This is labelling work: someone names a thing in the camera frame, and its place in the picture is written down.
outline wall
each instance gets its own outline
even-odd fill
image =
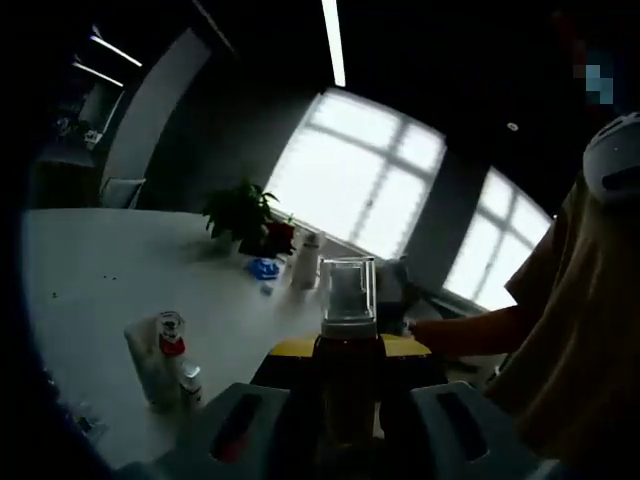
[[[475,212],[487,165],[447,151],[427,203],[405,253],[414,281],[438,292],[442,288]]]
[[[102,132],[121,92],[120,87],[96,82],[85,98],[78,118],[89,122],[93,130]]]
[[[315,95],[211,58],[167,123],[138,208],[199,212],[212,190],[266,185]]]
[[[108,177],[144,178],[171,112],[210,55],[186,30],[151,68],[120,122],[104,166]]]

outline green leaves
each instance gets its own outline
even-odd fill
[[[278,200],[247,180],[234,189],[212,192],[202,211],[209,217],[206,229],[213,225],[211,238],[230,231],[234,240],[262,242],[267,235],[266,224],[272,219],[269,199]]]

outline brown liquid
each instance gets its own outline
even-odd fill
[[[323,387],[328,440],[335,445],[368,444],[373,437],[384,342],[320,336],[313,358]]]

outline blue object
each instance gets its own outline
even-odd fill
[[[273,260],[264,258],[251,260],[249,265],[247,265],[247,270],[258,280],[273,280],[274,278],[278,278],[280,274],[280,267],[276,265]]]

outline fluorescent light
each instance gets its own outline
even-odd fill
[[[118,55],[120,55],[121,57],[126,58],[127,60],[129,60],[131,63],[133,63],[134,65],[136,65],[137,67],[141,67],[142,64],[137,61],[135,58],[130,57],[129,55],[127,55],[126,53],[124,53],[122,50],[120,50],[119,48],[114,47],[113,45],[111,45],[110,43],[105,42],[104,40],[102,40],[100,37],[96,36],[96,35],[91,35],[89,37],[91,40],[93,40],[96,43],[99,43],[100,45],[102,45],[103,47],[107,47],[109,50],[116,52]]]
[[[94,75],[97,75],[100,78],[104,78],[105,80],[107,80],[107,81],[109,81],[111,83],[115,83],[119,87],[124,87],[124,84],[118,82],[117,80],[114,80],[111,77],[107,77],[106,75],[104,75],[104,74],[102,74],[100,72],[96,72],[93,68],[85,67],[84,65],[82,65],[81,63],[78,63],[78,62],[73,62],[72,65],[74,67],[78,67],[81,70],[84,70],[85,72],[93,73]]]
[[[340,41],[340,22],[338,21],[338,7],[336,0],[322,0],[324,24],[329,37],[329,51],[333,65],[333,80],[339,87],[344,87],[344,63],[342,61],[342,42]]]

